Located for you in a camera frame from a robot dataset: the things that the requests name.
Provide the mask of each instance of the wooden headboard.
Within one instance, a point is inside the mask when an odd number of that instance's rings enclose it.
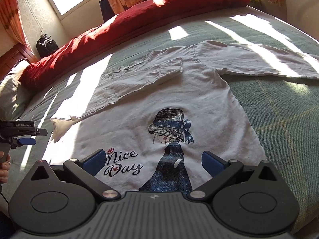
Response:
[[[12,49],[2,55],[0,57],[0,80],[2,80],[11,71],[16,62],[24,58],[27,59],[29,63],[35,63],[38,61],[36,56],[20,43],[16,44]]]

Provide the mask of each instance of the red duvet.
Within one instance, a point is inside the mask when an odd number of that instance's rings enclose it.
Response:
[[[51,56],[30,64],[20,82],[31,91],[39,92],[93,57],[152,29],[185,17],[248,3],[249,0],[144,1],[72,39]]]

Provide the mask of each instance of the cable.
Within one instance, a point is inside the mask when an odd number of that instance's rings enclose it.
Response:
[[[35,21],[36,21],[37,25],[39,26],[41,33],[43,33],[43,28],[42,28],[42,26],[41,26],[40,22],[38,21],[38,18],[36,17],[36,15],[35,15],[34,11],[32,10],[31,5],[30,5],[29,1],[28,1],[28,0],[25,0],[25,1],[26,1],[26,2],[27,2],[27,4],[28,4],[28,7],[29,7],[29,9],[30,9],[30,12],[31,12],[31,14],[32,14],[33,18],[35,19]]]
[[[1,196],[4,198],[4,200],[8,203],[9,205],[9,202],[7,201],[7,199],[5,198],[5,196],[2,194],[2,192],[0,192]]]

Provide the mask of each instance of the hat illustration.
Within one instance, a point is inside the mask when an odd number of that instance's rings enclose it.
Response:
[[[176,139],[185,143],[194,142],[192,135],[189,133],[190,120],[184,120],[184,113],[180,109],[162,109],[160,110],[153,124],[149,126],[148,131],[151,134],[159,133],[167,137]]]

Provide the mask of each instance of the black backpack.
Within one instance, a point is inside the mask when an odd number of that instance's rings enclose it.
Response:
[[[57,43],[50,37],[44,34],[41,35],[41,38],[37,41],[37,50],[41,58],[48,57],[59,49]]]

